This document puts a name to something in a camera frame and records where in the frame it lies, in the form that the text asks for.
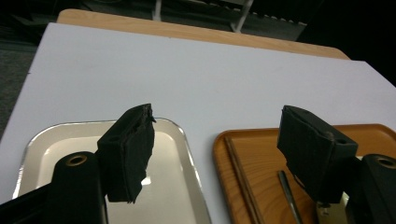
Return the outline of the white metal desk frame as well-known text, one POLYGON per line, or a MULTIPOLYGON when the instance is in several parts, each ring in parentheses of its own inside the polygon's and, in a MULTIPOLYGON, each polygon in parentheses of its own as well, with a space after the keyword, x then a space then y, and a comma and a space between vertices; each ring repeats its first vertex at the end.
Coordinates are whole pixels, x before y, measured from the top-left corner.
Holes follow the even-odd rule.
MULTIPOLYGON (((230 23, 230 27, 234 33, 241 32, 253 2, 254 0, 244 0, 238 20, 230 23)), ((154 9, 151 11, 151 18, 154 21, 162 20, 161 17, 162 4, 163 4, 163 0, 155 0, 154 9)))

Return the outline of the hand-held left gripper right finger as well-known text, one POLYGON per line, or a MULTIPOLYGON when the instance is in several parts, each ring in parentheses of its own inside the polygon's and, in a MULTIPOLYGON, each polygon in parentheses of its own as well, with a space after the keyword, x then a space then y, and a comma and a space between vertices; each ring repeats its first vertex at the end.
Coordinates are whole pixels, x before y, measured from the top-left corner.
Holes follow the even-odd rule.
POLYGON ((315 114, 282 108, 277 148, 300 186, 315 202, 338 203, 358 144, 315 114))

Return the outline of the brown wooden tray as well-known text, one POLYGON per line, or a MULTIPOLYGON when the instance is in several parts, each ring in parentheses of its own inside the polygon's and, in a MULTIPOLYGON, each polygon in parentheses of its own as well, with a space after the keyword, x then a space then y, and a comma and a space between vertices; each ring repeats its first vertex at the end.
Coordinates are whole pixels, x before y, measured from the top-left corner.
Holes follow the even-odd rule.
POLYGON ((277 149, 278 129, 236 130, 218 135, 213 146, 213 157, 228 205, 232 224, 251 224, 248 206, 225 144, 233 141, 240 160, 240 169, 260 208, 264 224, 295 224, 277 172, 286 172, 293 197, 304 224, 317 224, 315 203, 293 180, 283 154, 277 149))

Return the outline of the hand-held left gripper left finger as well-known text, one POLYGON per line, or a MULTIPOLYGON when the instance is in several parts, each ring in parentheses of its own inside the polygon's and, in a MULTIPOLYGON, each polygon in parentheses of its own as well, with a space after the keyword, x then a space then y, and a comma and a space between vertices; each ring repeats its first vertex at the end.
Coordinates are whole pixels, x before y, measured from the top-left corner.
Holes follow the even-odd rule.
POLYGON ((97 141, 103 192, 110 202, 135 203, 147 177, 155 131, 151 104, 127 110, 97 141))

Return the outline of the green bowl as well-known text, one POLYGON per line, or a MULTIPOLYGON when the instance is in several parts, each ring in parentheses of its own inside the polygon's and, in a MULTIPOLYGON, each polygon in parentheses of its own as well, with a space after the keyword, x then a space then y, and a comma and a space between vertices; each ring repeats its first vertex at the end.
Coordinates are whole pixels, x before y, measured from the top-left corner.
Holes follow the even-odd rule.
POLYGON ((316 204, 316 211, 319 224, 347 224, 347 202, 349 196, 342 194, 339 203, 321 203, 316 204))

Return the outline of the pale grey table mat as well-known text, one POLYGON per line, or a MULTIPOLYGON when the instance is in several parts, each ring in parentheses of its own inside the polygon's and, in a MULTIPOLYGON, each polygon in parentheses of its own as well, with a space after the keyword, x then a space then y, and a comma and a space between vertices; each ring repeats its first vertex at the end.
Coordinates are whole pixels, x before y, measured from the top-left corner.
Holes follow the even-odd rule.
POLYGON ((212 160, 220 132, 275 127, 284 105, 396 130, 396 87, 364 62, 52 23, 0 141, 0 203, 37 133, 146 103, 186 133, 213 224, 230 222, 212 160))

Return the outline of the metal spoon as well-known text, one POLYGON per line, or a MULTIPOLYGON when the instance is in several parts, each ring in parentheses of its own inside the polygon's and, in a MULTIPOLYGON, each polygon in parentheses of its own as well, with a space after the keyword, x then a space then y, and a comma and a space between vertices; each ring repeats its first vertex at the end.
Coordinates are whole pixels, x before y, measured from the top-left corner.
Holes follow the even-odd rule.
POLYGON ((300 216, 300 213, 299 213, 298 208, 297 208, 297 204, 296 204, 296 202, 294 200, 294 197, 292 195, 292 192, 291 192, 291 189, 290 189, 290 184, 289 184, 289 181, 287 179, 286 173, 283 170, 281 170, 277 174, 278 174, 278 178, 279 178, 280 184, 282 186, 282 189, 284 191, 286 200, 288 202, 288 205, 290 207, 290 210, 292 212, 292 215, 293 215, 296 223, 297 224, 303 224, 303 220, 302 220, 302 218, 300 216))

